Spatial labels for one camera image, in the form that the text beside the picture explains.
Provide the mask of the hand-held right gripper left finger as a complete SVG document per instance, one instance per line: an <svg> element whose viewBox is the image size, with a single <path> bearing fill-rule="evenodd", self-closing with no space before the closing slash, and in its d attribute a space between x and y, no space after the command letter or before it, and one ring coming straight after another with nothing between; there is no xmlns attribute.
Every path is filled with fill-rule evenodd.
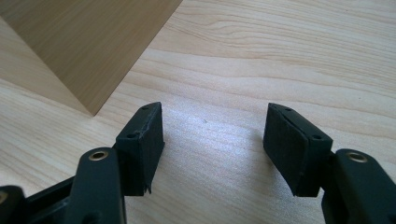
<svg viewBox="0 0 396 224"><path fill-rule="evenodd" d="M162 104L141 106L116 137L120 176L125 196L151 192L164 149Z"/></svg>

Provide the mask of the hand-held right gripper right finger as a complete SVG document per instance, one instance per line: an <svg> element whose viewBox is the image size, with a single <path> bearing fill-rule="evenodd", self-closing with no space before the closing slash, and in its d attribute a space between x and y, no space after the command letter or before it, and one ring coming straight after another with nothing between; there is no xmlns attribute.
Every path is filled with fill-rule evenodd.
<svg viewBox="0 0 396 224"><path fill-rule="evenodd" d="M263 148L294 196L317 197L332 139L294 109L269 103Z"/></svg>

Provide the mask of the wooden tea box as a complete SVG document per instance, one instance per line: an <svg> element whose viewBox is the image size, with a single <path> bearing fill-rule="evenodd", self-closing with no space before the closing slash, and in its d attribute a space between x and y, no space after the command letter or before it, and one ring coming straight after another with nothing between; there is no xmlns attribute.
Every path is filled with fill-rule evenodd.
<svg viewBox="0 0 396 224"><path fill-rule="evenodd" d="M0 0L0 78L95 115L182 0Z"/></svg>

